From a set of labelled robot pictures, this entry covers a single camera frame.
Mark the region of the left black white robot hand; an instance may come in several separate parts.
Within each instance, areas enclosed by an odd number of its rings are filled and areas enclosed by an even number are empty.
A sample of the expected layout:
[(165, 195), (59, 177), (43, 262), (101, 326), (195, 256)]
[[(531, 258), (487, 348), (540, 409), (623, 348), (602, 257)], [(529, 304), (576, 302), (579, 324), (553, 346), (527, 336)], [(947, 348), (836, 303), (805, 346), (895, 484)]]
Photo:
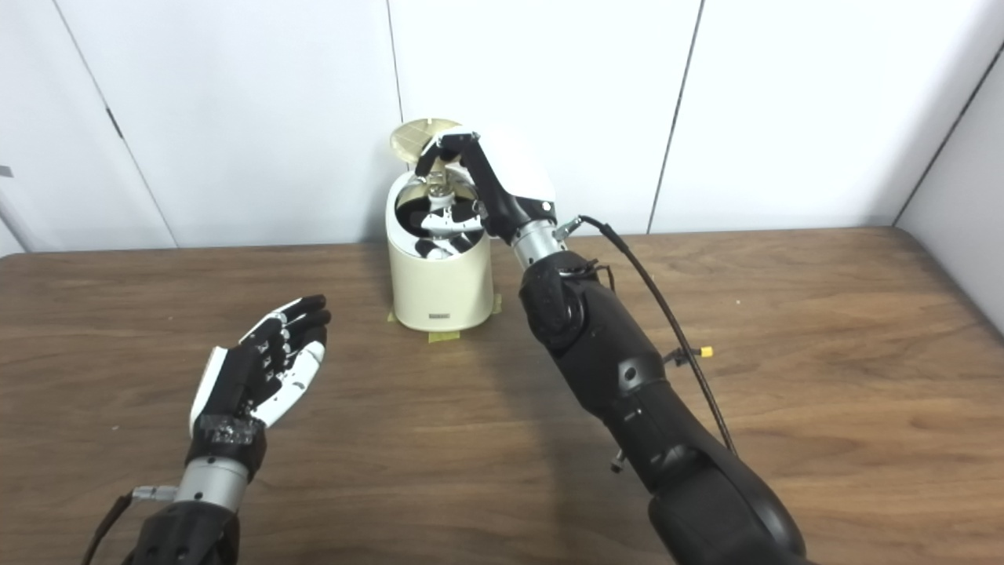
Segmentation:
[(212, 348), (187, 418), (186, 464), (231, 459), (253, 479), (267, 429), (304, 397), (322, 367), (330, 321), (326, 296), (312, 294), (267, 312), (233, 346)]

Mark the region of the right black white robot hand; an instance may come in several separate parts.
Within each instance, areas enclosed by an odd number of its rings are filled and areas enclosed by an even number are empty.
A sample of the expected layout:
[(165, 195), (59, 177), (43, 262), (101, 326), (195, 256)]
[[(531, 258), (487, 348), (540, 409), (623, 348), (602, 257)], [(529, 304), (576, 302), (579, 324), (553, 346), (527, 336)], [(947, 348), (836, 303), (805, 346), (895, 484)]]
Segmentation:
[(399, 128), (392, 147), (413, 171), (390, 218), (420, 257), (458, 257), (483, 236), (502, 240), (523, 269), (566, 251), (555, 186), (519, 140), (430, 119)]

